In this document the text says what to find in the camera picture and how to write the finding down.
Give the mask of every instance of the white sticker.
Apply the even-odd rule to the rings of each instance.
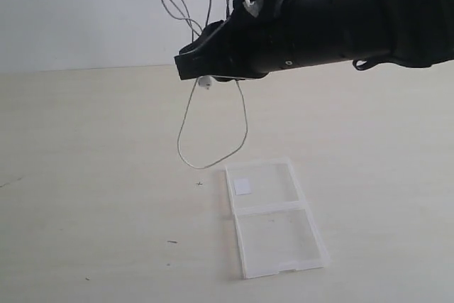
[[[235,193],[236,195],[247,195],[252,194],[253,191],[250,189],[248,179],[235,180]]]

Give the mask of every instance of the white table surface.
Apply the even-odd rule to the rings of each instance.
[[[231,162],[291,158],[332,258],[246,281],[222,167],[177,157],[173,67],[0,75],[0,302],[454,302],[452,68],[244,84]],[[199,90],[184,151],[242,127],[234,84]]]

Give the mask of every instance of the cable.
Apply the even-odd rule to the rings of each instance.
[[[183,10],[181,10],[180,7],[178,7],[178,5],[173,1],[173,0],[169,0],[170,3],[179,11],[179,13],[182,15],[182,17],[177,17],[175,16],[170,10],[169,8],[167,7],[167,5],[165,4],[165,0],[161,0],[161,3],[162,5],[164,6],[166,12],[172,17],[172,18],[175,18],[179,21],[186,21],[186,23],[188,24],[188,26],[191,28],[192,30],[192,41],[194,42],[194,34],[197,34],[197,35],[200,35],[200,33],[198,33],[192,24],[196,25],[198,28],[200,28],[200,31],[202,31],[202,28],[201,26],[194,20],[191,18],[190,14],[189,14],[189,9],[187,8],[187,5],[186,5],[186,2],[184,0],[181,0],[182,3],[183,3],[183,6],[184,6],[184,9],[186,10],[186,14],[184,14]],[[209,8],[208,8],[208,12],[207,12],[207,15],[206,15],[206,26],[208,25],[209,23],[209,19],[210,19],[210,15],[211,15],[211,10],[212,10],[212,6],[213,6],[213,0],[209,0]],[[227,17],[230,16],[230,0],[226,0],[226,15]],[[217,165],[221,162],[223,162],[224,160],[228,159],[229,157],[231,157],[232,155],[236,154],[237,152],[239,152],[245,145],[245,142],[247,141],[248,139],[248,134],[249,134],[249,121],[248,121],[248,110],[247,110],[247,107],[246,107],[246,102],[245,102],[245,98],[244,98],[244,94],[243,94],[243,90],[241,89],[241,86],[240,86],[240,83],[238,80],[236,80],[236,86],[238,88],[238,91],[240,92],[240,96],[241,96],[241,102],[243,104],[243,112],[244,112],[244,121],[245,121],[245,134],[244,134],[244,138],[241,142],[241,144],[239,145],[239,147],[237,147],[233,152],[229,153],[227,156],[224,156],[223,158],[217,160],[216,162],[213,162],[211,163],[210,165],[207,165],[207,166],[203,166],[203,167],[197,167],[197,166],[194,166],[192,165],[182,154],[182,151],[181,151],[181,137],[182,137],[182,134],[183,134],[183,130],[184,130],[184,127],[186,125],[186,120],[187,120],[187,116],[188,116],[188,113],[189,113],[189,108],[191,106],[191,103],[192,103],[192,99],[194,97],[194,93],[195,93],[195,90],[196,90],[196,86],[198,84],[198,81],[199,79],[196,79],[195,82],[194,82],[194,85],[192,87],[192,90],[191,90],[191,94],[189,95],[189,100],[187,102],[187,105],[186,105],[186,110],[184,112],[184,118],[183,118],[183,122],[182,122],[182,125],[181,125],[181,128],[179,130],[179,133],[178,133],[178,139],[177,139],[177,150],[178,150],[178,155],[179,157],[182,159],[182,161],[184,163],[186,163],[186,165],[196,169],[196,170],[205,170],[205,169],[208,169],[210,167],[213,167],[214,165]]]

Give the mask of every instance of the plastic box lid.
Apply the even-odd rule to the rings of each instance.
[[[245,279],[328,265],[290,160],[227,165],[226,176]]]

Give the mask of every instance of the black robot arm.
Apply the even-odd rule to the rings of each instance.
[[[259,79],[353,60],[430,67],[454,59],[454,0],[235,0],[175,58],[181,79]]]

